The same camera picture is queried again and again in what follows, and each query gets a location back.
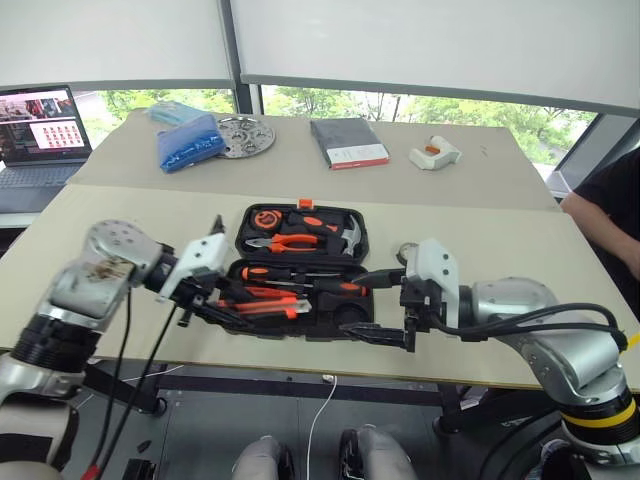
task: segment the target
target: person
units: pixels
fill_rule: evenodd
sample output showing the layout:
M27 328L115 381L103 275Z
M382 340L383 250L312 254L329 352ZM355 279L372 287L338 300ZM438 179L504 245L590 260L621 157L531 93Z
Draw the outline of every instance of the person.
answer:
M640 320L640 147L587 177L560 207Z

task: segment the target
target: green foliage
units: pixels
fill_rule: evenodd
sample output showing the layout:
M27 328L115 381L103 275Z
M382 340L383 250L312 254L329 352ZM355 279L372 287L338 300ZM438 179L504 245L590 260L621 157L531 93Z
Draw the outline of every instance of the green foliage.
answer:
M358 116L357 104L344 90L278 87L276 94L264 98L265 112L294 117Z
M276 87L265 95L269 115L316 118L355 117L421 123L446 123L506 127L526 156L534 163L555 165L551 149L568 150L573 145L572 128L586 126L595 113L515 103L488 102L442 97L347 92L316 88Z
M109 113L118 120L127 118L135 108L150 107L156 102L174 100L208 112L233 113L229 90L107 90L100 92Z

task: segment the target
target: screwdriver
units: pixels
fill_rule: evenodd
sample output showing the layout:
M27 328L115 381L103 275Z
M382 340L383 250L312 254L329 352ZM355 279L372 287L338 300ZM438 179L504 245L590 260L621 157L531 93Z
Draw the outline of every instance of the screwdriver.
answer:
M343 282L338 279L321 279L315 280L313 283L294 283L280 282L273 280L263 280L264 283L271 285L283 285L290 287L309 287L321 292L335 293L336 295L351 295L353 297L364 297L367 295L367 289L355 283Z
M297 274L288 268L244 267L242 279L245 281L262 282L264 280L289 280ZM304 273L305 277L339 277L339 273Z

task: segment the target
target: table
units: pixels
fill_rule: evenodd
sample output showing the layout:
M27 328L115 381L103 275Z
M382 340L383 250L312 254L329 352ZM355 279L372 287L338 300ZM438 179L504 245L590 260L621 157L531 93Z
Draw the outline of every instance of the table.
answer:
M70 182L191 192L412 205L553 210L559 208L535 168L505 128L372 122L391 155L388 165L329 170L309 120L261 117L276 141L263 154L215 159L167 175L158 167L156 137L167 125L142 110L94 150ZM463 153L459 164L418 170L408 159L432 135L442 135Z
M80 252L88 228L106 218L133 222L157 241L181 252L202 236L216 213L222 214L230 240L245 208L258 202L291 199L180 192L129 187L71 185L0 259L3 285L0 348L11 348L18 333L55 273ZM590 301L607 306L628 335L638 324L622 296L582 238L571 218L535 210L431 207L384 203L336 202L362 212L371 250L369 269L396 266L394 253L404 241L436 237L457 258L460 281L527 276L548 285L560 302ZM231 263L235 250L227 256ZM375 292L376 320L400 327L402 311L397 288ZM98 355L116 356L124 321L123 309L100 341ZM169 305L154 295L136 291L132 335L126 358L146 358ZM536 387L535 378L509 347L489 340L462 343L439 332L419 334L416 353L352 341L306 342L301 338L264 340L229 335L220 327L194 319L188 329L170 327L159 361L258 367L338 375L371 375L425 381L451 381L511 387ZM638 349L625 354L630 386L640 390Z

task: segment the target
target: yellow ring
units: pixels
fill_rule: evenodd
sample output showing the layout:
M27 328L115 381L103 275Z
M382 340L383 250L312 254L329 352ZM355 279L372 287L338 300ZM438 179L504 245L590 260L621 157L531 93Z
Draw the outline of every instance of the yellow ring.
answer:
M629 345L627 346L627 350L631 350L638 343L640 343L640 333L636 333L629 338Z
M576 418L561 413L562 417L569 423L573 423L574 425L578 425L579 427L586 428L607 428L607 427L615 427L616 425L620 425L621 423L629 420L636 411L636 401L631 399L631 403L627 408L625 408L622 412L608 418L598 418L592 420L586 420L584 418Z

